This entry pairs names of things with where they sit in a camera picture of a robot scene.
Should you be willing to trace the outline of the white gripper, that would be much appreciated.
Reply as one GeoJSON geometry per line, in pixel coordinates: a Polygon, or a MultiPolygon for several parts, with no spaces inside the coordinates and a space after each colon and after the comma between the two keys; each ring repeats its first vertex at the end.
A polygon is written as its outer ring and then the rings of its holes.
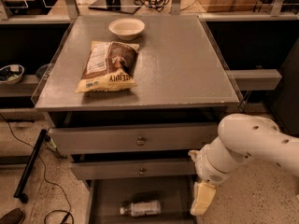
{"type": "Polygon", "coordinates": [[[230,173],[219,171],[212,165],[207,157],[209,149],[210,145],[204,145],[200,150],[190,150],[188,152],[188,155],[194,162],[195,171],[202,180],[201,182],[195,182],[193,186],[191,207],[193,216],[201,216],[206,212],[215,197],[215,185],[220,185],[231,176],[230,173]]]}

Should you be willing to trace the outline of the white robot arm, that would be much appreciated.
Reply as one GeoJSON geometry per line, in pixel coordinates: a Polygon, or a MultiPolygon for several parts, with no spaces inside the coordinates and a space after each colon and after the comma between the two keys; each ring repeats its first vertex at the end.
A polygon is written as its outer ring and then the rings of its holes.
{"type": "Polygon", "coordinates": [[[282,133],[273,120],[232,114],[221,120],[217,134],[211,143],[188,152],[199,176],[193,186],[192,215],[203,215],[217,186],[236,168],[255,158],[271,161],[299,176],[299,138],[282,133]]]}

